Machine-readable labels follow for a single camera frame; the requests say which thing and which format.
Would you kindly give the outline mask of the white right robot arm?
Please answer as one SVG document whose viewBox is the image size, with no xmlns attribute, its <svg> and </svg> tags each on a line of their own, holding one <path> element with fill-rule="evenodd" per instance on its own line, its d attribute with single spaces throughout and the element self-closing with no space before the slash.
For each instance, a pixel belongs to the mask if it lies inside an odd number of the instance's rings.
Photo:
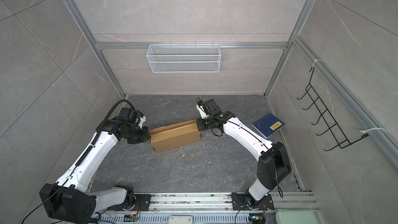
<svg viewBox="0 0 398 224">
<path fill-rule="evenodd" d="M 283 143 L 273 143 L 245 126 L 230 111 L 222 111 L 214 99 L 203 101 L 197 98 L 197 110 L 201 117 L 197 119 L 200 131 L 211 130 L 221 137 L 226 134 L 246 148 L 258 162 L 256 180 L 245 192 L 245 201 L 254 207 L 269 196 L 274 188 L 291 172 L 287 149 Z"/>
</svg>

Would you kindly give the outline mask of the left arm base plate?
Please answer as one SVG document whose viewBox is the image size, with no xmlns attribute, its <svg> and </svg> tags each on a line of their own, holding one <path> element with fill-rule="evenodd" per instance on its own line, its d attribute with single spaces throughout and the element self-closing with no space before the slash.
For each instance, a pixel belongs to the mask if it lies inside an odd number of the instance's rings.
<svg viewBox="0 0 398 224">
<path fill-rule="evenodd" d="M 151 197 L 150 194 L 127 196 L 126 205 L 122 209 L 124 211 L 149 211 Z"/>
</svg>

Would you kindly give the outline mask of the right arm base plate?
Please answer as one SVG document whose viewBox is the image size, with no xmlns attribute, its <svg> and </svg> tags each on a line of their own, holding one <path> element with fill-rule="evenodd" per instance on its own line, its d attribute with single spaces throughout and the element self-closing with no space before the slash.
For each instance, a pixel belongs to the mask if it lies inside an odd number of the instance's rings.
<svg viewBox="0 0 398 224">
<path fill-rule="evenodd" d="M 255 200 L 248 192 L 238 194 L 231 193 L 233 209 L 238 210 L 274 210 L 274 202 L 270 194 L 264 196 L 261 200 Z"/>
</svg>

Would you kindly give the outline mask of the brown cardboard box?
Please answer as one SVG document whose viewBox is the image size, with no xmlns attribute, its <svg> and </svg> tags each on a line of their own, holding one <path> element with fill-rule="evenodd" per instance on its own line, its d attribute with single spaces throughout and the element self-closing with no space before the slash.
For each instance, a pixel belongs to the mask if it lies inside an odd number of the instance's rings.
<svg viewBox="0 0 398 224">
<path fill-rule="evenodd" d="M 150 145 L 156 153 L 177 149 L 201 140 L 196 120 L 185 121 L 151 130 Z"/>
</svg>

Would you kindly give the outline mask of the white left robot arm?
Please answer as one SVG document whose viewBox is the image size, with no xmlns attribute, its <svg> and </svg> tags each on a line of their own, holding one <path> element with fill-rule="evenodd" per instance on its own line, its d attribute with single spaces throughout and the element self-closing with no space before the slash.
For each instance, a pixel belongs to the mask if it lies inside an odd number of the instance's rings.
<svg viewBox="0 0 398 224">
<path fill-rule="evenodd" d="M 94 173 L 120 140 L 139 144 L 150 139 L 145 120 L 143 113 L 131 108 L 122 108 L 119 115 L 103 120 L 74 164 L 54 184 L 41 188 L 39 196 L 48 217 L 86 224 L 94 213 L 109 207 L 136 207 L 133 187 L 119 185 L 90 194 L 87 190 Z"/>
</svg>

